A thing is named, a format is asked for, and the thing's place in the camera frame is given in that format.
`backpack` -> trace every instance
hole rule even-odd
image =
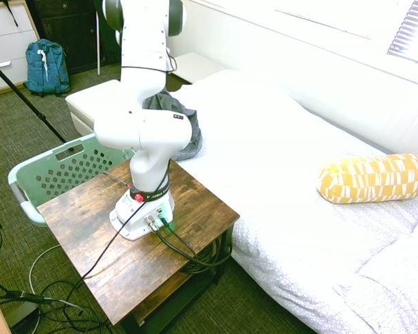
[[[49,40],[30,43],[26,49],[28,81],[24,85],[36,95],[70,91],[62,46]]]

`gray cloth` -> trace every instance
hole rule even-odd
[[[156,109],[156,110],[170,110],[176,113],[183,113],[189,118],[192,125],[192,137],[189,144],[180,152],[175,153],[172,156],[172,160],[180,161],[192,158],[201,149],[201,130],[198,126],[198,119],[196,117],[196,110],[186,109],[177,99],[170,96],[166,89],[163,89],[160,93],[149,97],[144,101],[144,109]]]

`green laundry basket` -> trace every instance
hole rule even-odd
[[[95,134],[89,134],[16,165],[9,172],[8,183],[25,214],[35,225],[46,227],[37,206],[119,165],[133,154],[131,150],[106,148]]]

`patterned pillow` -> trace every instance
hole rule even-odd
[[[317,189],[333,203],[381,202],[418,196],[418,156],[335,159],[318,171]]]

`dresser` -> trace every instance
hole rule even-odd
[[[27,0],[33,17],[40,21],[40,32],[59,43],[65,52],[68,74],[97,66],[96,9],[93,0]],[[100,61],[105,61],[104,52]]]
[[[25,51],[29,43],[39,39],[28,7],[24,0],[9,1],[7,7],[0,2],[0,70],[16,85],[22,85],[27,78],[27,62]],[[0,78],[0,93],[10,88]]]

